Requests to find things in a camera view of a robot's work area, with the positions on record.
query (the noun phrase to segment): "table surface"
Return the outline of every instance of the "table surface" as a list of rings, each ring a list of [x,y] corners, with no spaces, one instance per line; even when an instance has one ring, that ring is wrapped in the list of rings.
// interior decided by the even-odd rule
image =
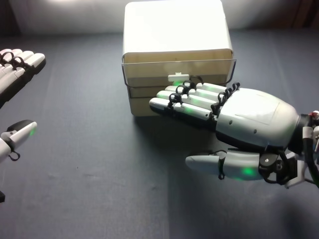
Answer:
[[[319,32],[232,31],[234,81],[299,113],[319,108]],[[31,119],[18,162],[0,166],[0,239],[319,237],[319,190],[286,190],[191,171],[192,150],[226,145],[169,118],[134,118],[122,35],[1,38],[47,65],[1,109],[0,128]]]

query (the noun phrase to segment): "storage box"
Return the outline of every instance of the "storage box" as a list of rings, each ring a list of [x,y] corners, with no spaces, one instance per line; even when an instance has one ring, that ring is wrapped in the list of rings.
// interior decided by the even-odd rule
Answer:
[[[133,115],[155,115],[149,101],[173,84],[168,75],[199,75],[223,84],[235,62],[220,0],[126,6],[122,68]]]

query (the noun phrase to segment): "gray wall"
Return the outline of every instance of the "gray wall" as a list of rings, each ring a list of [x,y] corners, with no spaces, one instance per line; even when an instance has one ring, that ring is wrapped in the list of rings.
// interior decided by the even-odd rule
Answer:
[[[125,5],[131,1],[10,0],[25,34],[122,32]],[[222,0],[229,28],[233,29],[290,26],[299,1]]]
[[[19,33],[9,0],[0,0],[0,36],[19,35]]]

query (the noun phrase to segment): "robotic hand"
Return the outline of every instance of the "robotic hand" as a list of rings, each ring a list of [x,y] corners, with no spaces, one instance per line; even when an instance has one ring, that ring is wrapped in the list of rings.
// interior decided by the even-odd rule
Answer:
[[[20,49],[0,51],[0,108],[38,74],[45,64],[45,57],[41,53],[23,52]],[[15,150],[34,134],[36,127],[36,122],[23,120],[1,133],[0,163],[7,157],[17,161],[20,154]],[[0,203],[4,200],[5,195],[0,191]]]
[[[190,155],[186,164],[191,169],[219,179],[264,179],[286,188],[307,181],[319,187],[314,162],[319,151],[319,112],[298,115],[291,105],[267,93],[240,88],[239,83],[232,88],[208,84],[199,76],[158,92],[150,107],[216,132],[218,140],[235,147]],[[286,149],[292,153],[285,155]],[[305,179],[307,167],[313,181]]]

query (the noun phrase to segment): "gray tablecloth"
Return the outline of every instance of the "gray tablecloth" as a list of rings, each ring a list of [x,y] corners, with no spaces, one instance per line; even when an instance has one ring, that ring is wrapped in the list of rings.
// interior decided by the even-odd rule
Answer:
[[[318,31],[233,31],[231,40],[234,81],[299,113],[319,108]],[[190,151],[225,145],[168,118],[131,115],[122,35],[2,38],[0,48],[47,58],[0,110],[2,130],[38,122],[21,159],[0,165],[0,239],[319,237],[315,186],[193,172],[184,164]]]

